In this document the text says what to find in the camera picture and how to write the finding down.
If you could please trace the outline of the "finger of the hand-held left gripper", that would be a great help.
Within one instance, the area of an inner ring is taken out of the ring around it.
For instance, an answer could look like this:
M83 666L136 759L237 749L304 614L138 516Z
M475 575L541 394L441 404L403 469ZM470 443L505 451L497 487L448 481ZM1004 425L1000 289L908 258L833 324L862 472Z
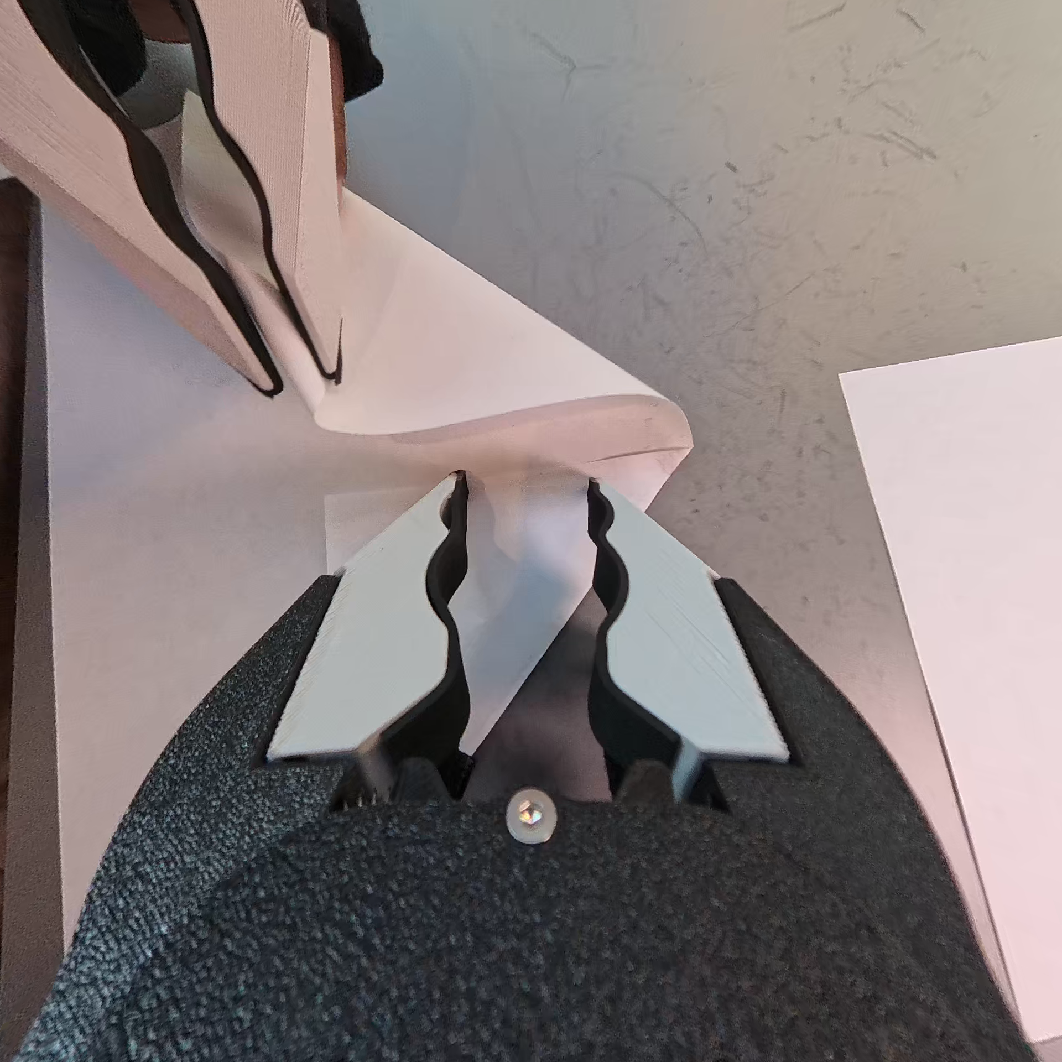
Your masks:
M1 4L2 165L261 394L284 389L255 316L179 208L162 153L81 49L62 2Z
M185 99L184 195L287 378L342 374L341 198L324 46L299 1L192 2L215 58Z

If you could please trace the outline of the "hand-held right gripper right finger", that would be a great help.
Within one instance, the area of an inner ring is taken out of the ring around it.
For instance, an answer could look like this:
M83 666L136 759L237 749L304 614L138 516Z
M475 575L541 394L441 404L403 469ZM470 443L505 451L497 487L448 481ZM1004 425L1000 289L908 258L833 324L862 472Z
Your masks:
M655 763L675 802L725 805L715 763L788 766L790 747L717 578L606 482L590 480L587 511L604 609L587 713L610 790Z

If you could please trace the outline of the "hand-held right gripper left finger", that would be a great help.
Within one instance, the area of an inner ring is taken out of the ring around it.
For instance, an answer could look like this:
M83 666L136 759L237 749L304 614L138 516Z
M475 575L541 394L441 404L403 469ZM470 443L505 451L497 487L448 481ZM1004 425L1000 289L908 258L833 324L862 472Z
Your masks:
M340 763L341 791L389 794L405 763L431 763L463 795L472 695L450 610L468 571L467 474L452 472L328 579L288 683L266 763Z

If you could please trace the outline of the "white paper sheet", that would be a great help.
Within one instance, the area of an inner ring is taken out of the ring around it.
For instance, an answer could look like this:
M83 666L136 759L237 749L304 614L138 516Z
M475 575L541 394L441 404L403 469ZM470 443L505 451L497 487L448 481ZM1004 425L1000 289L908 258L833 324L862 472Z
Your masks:
M1061 340L840 381L1003 983L1060 1060Z
M52 207L44 225L52 670L65 943L179 724L318 575L464 468L456 614L482 744L590 588L585 479L638 508L682 411L347 193L343 382L274 399Z

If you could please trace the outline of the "person's left hand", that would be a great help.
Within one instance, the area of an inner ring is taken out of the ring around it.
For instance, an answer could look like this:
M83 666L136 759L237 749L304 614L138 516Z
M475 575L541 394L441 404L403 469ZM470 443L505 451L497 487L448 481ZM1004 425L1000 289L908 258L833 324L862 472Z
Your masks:
M327 55L329 74L329 106L335 140L335 165L338 195L342 196L348 175L348 141L344 100L344 75L339 44L335 35L316 34Z

